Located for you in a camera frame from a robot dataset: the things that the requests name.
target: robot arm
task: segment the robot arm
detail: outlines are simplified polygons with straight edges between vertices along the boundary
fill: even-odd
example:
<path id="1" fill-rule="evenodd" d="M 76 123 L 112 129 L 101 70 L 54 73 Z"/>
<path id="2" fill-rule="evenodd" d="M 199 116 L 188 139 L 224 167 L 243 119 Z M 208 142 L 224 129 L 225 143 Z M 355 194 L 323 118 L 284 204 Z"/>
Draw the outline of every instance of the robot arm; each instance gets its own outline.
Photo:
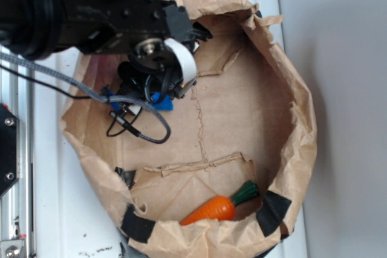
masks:
<path id="1" fill-rule="evenodd" d="M 212 38 L 184 7 L 165 0 L 0 0 L 0 45 L 27 60 L 76 47 L 84 54 L 127 54 L 120 95 L 154 103 L 183 98 L 195 84 L 197 39 Z M 125 122 L 130 103 L 112 116 Z"/>

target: black tape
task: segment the black tape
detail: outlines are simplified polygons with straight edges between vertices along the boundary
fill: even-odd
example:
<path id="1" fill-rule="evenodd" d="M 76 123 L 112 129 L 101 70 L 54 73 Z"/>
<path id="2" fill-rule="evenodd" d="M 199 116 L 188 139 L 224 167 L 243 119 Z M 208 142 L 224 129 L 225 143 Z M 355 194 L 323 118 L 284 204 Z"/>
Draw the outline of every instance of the black tape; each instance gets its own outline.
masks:
<path id="1" fill-rule="evenodd" d="M 135 170 L 129 170 L 127 172 L 124 172 L 121 167 L 116 167 L 115 172 L 119 174 L 121 179 L 126 183 L 128 188 L 131 190 L 134 186 L 134 176 L 135 176 Z"/>
<path id="2" fill-rule="evenodd" d="M 262 207 L 256 212 L 256 219 L 265 237 L 273 234 L 285 218 L 291 200 L 268 191 L 263 197 Z"/>
<path id="3" fill-rule="evenodd" d="M 261 253 L 261 254 L 258 254 L 258 255 L 256 255 L 256 256 L 254 256 L 254 258 L 264 258 L 264 257 L 266 257 L 267 254 L 270 253 L 270 252 L 272 251 L 272 249 L 274 249 L 274 248 L 275 248 L 275 246 L 274 246 L 273 248 L 270 248 L 269 250 L 267 250 L 267 251 Z"/>
<path id="4" fill-rule="evenodd" d="M 134 206 L 129 205 L 123 217 L 121 230 L 126 233 L 129 238 L 140 243 L 147 243 L 152 234 L 156 222 L 136 216 Z"/>

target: black bracket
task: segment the black bracket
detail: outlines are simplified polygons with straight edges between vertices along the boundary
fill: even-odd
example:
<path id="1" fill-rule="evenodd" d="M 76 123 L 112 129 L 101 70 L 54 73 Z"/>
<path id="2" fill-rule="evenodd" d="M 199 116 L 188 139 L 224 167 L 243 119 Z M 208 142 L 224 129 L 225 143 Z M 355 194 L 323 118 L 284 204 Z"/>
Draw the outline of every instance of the black bracket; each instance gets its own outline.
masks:
<path id="1" fill-rule="evenodd" d="M 17 126 L 18 119 L 0 105 L 0 198 L 19 178 Z"/>

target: paper bag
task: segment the paper bag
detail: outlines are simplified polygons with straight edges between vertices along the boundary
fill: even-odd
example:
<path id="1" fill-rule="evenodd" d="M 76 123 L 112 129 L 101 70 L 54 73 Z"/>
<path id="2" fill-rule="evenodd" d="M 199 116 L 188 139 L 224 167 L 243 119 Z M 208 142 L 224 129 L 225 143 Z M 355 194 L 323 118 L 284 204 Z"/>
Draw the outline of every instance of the paper bag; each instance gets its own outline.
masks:
<path id="1" fill-rule="evenodd" d="M 157 145 L 129 132 L 108 138 L 111 109 L 92 100 L 70 100 L 61 128 L 130 246 L 151 258 L 251 258 L 293 232 L 317 151 L 311 94 L 273 44 L 268 27 L 281 16 L 259 18 L 258 5 L 246 0 L 176 1 L 214 38 L 195 53 L 197 84 L 174 100 L 173 111 L 161 113 L 170 139 Z M 82 56 L 76 78 L 96 91 L 107 84 L 116 91 L 117 66 L 125 59 Z M 135 126 L 155 138 L 164 134 L 147 112 Z M 261 197 L 237 207 L 233 221 L 179 225 L 248 180 Z"/>

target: metal frame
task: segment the metal frame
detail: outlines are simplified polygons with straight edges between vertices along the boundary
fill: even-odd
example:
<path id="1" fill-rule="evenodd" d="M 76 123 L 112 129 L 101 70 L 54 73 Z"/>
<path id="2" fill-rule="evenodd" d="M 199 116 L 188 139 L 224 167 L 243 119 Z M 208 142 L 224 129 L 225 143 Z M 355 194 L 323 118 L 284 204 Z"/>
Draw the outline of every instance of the metal frame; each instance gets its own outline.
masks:
<path id="1" fill-rule="evenodd" d="M 19 73 L 33 73 L 16 65 L 2 65 Z M 0 200 L 0 249 L 22 247 L 18 256 L 34 257 L 33 231 L 33 84 L 0 69 L 0 103 L 6 104 L 19 122 L 17 163 L 19 181 Z"/>

